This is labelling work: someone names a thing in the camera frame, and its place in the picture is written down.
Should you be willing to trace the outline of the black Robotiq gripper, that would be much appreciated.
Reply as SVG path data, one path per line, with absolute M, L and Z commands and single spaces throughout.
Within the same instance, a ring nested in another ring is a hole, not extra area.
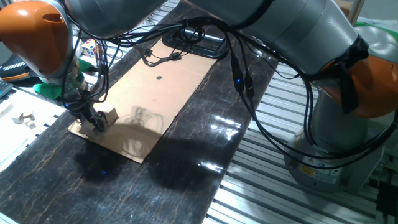
M 93 117 L 93 125 L 96 132 L 104 132 L 108 122 L 104 112 L 95 112 L 93 115 L 93 102 L 88 98 L 87 93 L 78 95 L 77 98 L 66 100 L 64 107 L 74 116 L 78 124 L 86 123 L 86 118 Z

